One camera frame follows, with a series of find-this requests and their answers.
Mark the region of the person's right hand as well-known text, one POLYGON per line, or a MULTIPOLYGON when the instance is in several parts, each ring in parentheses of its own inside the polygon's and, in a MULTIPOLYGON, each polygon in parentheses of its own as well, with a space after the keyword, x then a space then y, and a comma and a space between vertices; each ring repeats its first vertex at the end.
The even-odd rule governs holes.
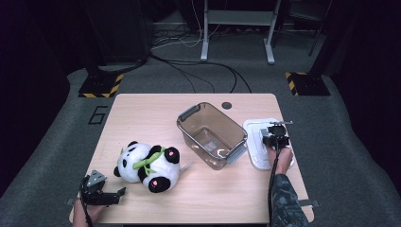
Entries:
POLYGON ((279 156, 276 156, 277 151, 272 147, 267 147, 270 159, 270 165, 273 166, 274 160, 278 159, 277 166, 275 168, 275 174, 287 174, 290 163, 293 158, 293 152, 291 148, 285 147, 280 151, 279 156))

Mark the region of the panda plush toy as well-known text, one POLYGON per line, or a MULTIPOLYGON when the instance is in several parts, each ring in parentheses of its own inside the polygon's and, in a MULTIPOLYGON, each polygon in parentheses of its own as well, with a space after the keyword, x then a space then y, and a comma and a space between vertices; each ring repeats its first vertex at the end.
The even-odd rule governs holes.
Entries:
POLYGON ((128 183, 141 183, 151 193, 162 193, 172 189, 193 165, 180 166, 180 161, 180 152, 174 147, 132 141, 121 151, 113 174, 128 183))

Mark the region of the dark equipment cabinet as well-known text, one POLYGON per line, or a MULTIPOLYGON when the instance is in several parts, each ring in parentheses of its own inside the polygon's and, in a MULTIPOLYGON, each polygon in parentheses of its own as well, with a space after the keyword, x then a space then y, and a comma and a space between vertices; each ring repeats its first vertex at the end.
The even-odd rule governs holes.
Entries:
POLYGON ((83 0, 105 63, 146 61, 151 26, 140 0, 83 0))

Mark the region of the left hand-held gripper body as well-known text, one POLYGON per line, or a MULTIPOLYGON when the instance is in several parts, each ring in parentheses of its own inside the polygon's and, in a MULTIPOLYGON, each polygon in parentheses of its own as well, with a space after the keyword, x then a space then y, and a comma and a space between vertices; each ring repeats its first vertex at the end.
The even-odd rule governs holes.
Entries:
POLYGON ((86 175, 80 184, 81 199, 90 205, 106 205, 106 195, 102 191, 106 179, 107 177, 97 170, 86 175))

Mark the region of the white metal desk frame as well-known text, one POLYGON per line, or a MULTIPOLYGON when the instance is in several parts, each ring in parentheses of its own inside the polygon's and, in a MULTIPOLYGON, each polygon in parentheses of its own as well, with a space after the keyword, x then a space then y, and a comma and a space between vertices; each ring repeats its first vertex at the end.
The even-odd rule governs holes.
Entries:
POLYGON ((264 39, 267 62, 270 65, 275 64, 271 40, 274 34, 281 2, 282 0, 274 0, 274 9, 270 11, 246 11, 209 9, 208 0, 204 0, 203 42, 200 53, 200 60, 208 60, 210 25, 267 26, 269 28, 269 33, 268 36, 264 39))

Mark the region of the transparent brown storage box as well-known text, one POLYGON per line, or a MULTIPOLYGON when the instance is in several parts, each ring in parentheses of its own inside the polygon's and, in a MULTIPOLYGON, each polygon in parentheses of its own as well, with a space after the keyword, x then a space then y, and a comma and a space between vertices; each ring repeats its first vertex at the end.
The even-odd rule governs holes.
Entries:
POLYGON ((177 127, 183 133, 184 142, 214 170, 235 162, 247 150, 248 133, 208 102, 181 113, 177 127))

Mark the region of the person's left hand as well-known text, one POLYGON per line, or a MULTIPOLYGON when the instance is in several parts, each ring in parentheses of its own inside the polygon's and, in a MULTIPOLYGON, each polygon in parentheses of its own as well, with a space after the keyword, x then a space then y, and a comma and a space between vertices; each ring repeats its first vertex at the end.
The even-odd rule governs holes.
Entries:
POLYGON ((105 208, 105 205, 87 205, 83 207, 81 200, 76 200, 72 222, 73 227, 89 227, 87 217, 91 219, 92 223, 96 223, 105 208))

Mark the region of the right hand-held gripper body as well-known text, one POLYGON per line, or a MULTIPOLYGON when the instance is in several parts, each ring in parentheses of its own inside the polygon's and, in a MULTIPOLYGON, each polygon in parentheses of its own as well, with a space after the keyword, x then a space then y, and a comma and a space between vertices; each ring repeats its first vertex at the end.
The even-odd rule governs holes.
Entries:
POLYGON ((289 145, 287 136, 286 122, 270 122, 269 125, 261 130, 262 143, 268 147, 284 148, 289 145))

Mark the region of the white storage box lid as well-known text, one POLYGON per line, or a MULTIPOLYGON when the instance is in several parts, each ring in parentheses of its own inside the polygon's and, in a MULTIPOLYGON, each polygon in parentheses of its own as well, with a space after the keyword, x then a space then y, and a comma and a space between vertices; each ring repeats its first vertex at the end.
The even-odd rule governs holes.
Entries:
POLYGON ((269 153, 266 145, 262 143, 261 130, 270 122, 279 121, 275 118, 248 119, 243 123, 243 128, 248 133, 247 147, 253 166, 258 170, 271 170, 269 153))

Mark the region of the black yellow striped stand base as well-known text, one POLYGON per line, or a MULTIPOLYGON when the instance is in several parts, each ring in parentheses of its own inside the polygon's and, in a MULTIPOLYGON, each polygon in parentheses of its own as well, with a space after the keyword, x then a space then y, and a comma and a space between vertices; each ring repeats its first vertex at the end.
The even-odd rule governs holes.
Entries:
POLYGON ((321 77, 304 72, 286 72, 289 90, 294 96, 329 96, 330 92, 321 77))
POLYGON ((123 79, 123 75, 107 75, 101 82, 87 78, 78 90, 79 97, 113 97, 123 79))

